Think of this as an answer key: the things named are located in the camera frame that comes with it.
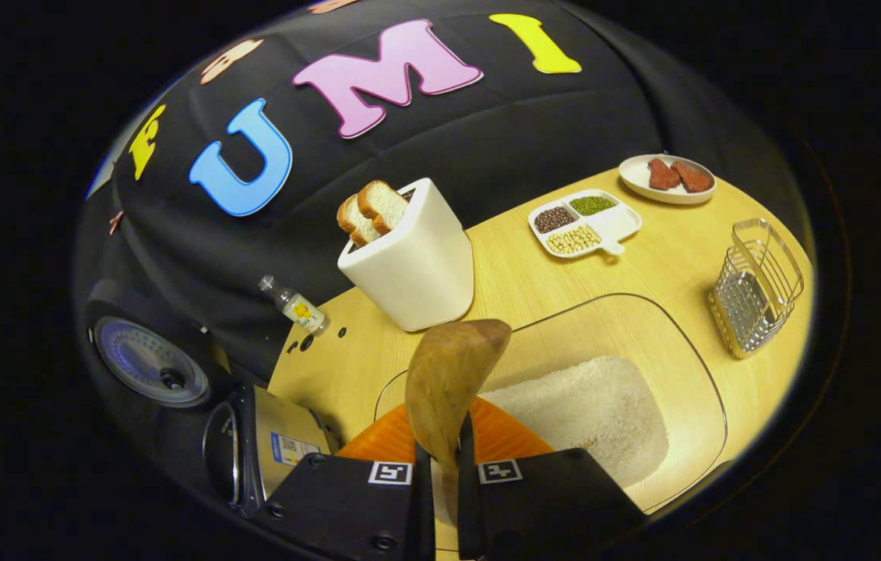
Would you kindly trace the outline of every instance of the small glass bottle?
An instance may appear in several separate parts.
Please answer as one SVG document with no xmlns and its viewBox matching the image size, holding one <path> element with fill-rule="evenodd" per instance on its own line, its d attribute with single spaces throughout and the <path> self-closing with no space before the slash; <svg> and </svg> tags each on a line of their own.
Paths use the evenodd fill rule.
<svg viewBox="0 0 881 561">
<path fill-rule="evenodd" d="M 329 316 L 306 301 L 297 291 L 278 284 L 269 274 L 259 282 L 259 290 L 273 299 L 277 309 L 291 322 L 304 327 L 309 333 L 320 335 L 329 328 Z"/>
</svg>

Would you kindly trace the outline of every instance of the wire basket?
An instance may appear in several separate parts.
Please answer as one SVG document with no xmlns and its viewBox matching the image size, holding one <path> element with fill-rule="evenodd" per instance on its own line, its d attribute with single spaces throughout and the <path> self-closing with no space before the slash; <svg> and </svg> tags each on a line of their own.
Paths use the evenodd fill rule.
<svg viewBox="0 0 881 561">
<path fill-rule="evenodd" d="M 708 301 L 724 342 L 745 358 L 786 323 L 804 280 L 793 253 L 765 219 L 739 221 L 731 238 L 735 245 Z"/>
</svg>

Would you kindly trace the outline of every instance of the bottle label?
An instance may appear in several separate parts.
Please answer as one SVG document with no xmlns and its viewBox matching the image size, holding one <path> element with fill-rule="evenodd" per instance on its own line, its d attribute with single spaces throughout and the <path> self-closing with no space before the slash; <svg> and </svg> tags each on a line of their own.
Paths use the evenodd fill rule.
<svg viewBox="0 0 881 561">
<path fill-rule="evenodd" d="M 315 333 L 316 328 L 322 325 L 326 318 L 325 313 L 319 311 L 311 302 L 306 301 L 300 295 L 291 299 L 290 305 L 284 309 L 284 315 L 290 317 L 291 322 L 302 326 L 309 333 Z"/>
</svg>

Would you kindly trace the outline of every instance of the bread slice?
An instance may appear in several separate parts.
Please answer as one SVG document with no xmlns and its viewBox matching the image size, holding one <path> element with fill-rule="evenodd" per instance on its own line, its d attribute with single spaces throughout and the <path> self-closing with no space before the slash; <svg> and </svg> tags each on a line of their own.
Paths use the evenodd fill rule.
<svg viewBox="0 0 881 561">
<path fill-rule="evenodd" d="M 358 209 L 358 196 L 356 195 L 348 196 L 347 201 L 340 205 L 340 209 L 337 210 L 337 223 L 345 233 L 351 236 L 358 248 L 362 248 L 380 237 L 377 230 L 372 227 L 372 221 L 366 219 Z"/>
<path fill-rule="evenodd" d="M 358 192 L 358 209 L 372 221 L 372 226 L 381 235 L 398 227 L 408 206 L 409 202 L 404 196 L 388 187 L 384 181 L 369 182 Z"/>
</svg>

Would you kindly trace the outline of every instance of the white plate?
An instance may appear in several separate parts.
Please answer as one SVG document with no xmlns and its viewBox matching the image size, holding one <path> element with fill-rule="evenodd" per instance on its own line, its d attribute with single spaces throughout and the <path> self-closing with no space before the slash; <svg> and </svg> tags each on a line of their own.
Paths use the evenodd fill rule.
<svg viewBox="0 0 881 561">
<path fill-rule="evenodd" d="M 680 182 L 680 184 L 668 189 L 668 191 L 652 189 L 649 186 L 651 170 L 647 167 L 647 163 L 654 160 L 655 157 L 665 162 L 667 166 L 671 166 L 675 162 L 682 162 L 693 170 L 702 171 L 704 174 L 710 175 L 711 180 L 714 180 L 714 187 L 703 192 L 687 192 L 686 187 Z M 646 153 L 644 156 L 628 157 L 628 159 L 621 163 L 619 171 L 624 183 L 637 192 L 637 194 L 647 196 L 647 198 L 654 199 L 654 201 L 661 201 L 662 203 L 699 205 L 699 203 L 710 201 L 711 196 L 714 196 L 714 192 L 717 191 L 717 178 L 714 177 L 714 174 L 710 173 L 710 170 L 693 162 L 693 160 L 686 160 L 685 157 L 679 156 L 668 156 L 666 153 Z"/>
<path fill-rule="evenodd" d="M 592 214 L 592 216 L 584 217 L 569 205 L 569 202 L 571 202 L 572 199 L 579 199 L 582 198 L 582 196 L 589 195 L 603 196 L 604 199 L 608 199 L 608 201 L 614 203 L 614 206 L 611 206 L 606 210 L 600 210 L 599 213 Z M 543 213 L 544 210 L 551 209 L 554 206 L 564 206 L 565 210 L 567 210 L 569 214 L 572 214 L 572 218 L 575 219 L 575 221 L 565 224 L 565 226 L 561 226 L 560 228 L 555 228 L 555 230 L 548 231 L 546 234 L 541 234 L 541 231 L 537 230 L 537 225 L 534 224 L 534 219 L 536 219 L 537 214 Z M 636 213 L 632 207 L 626 206 L 626 204 L 620 199 L 608 194 L 608 192 L 601 191 L 601 189 L 585 189 L 585 191 L 573 192 L 572 195 L 562 196 L 561 199 L 551 201 L 550 203 L 547 203 L 547 205 L 538 206 L 530 212 L 527 221 L 530 224 L 530 230 L 536 235 L 537 240 L 544 246 L 544 249 L 551 253 L 552 256 L 555 256 L 555 258 L 563 259 L 580 258 L 581 256 L 589 255 L 589 253 L 596 251 L 596 249 L 603 249 L 604 252 L 611 253 L 611 255 L 614 256 L 621 255 L 621 253 L 624 252 L 624 245 L 618 243 L 619 239 L 626 238 L 628 235 L 640 230 L 640 225 L 642 224 L 640 214 Z M 586 224 L 590 228 L 593 228 L 594 233 L 599 235 L 601 239 L 599 244 L 575 253 L 558 253 L 548 245 L 548 238 L 550 238 L 551 235 L 578 228 L 579 226 L 582 226 L 582 224 Z"/>
</svg>

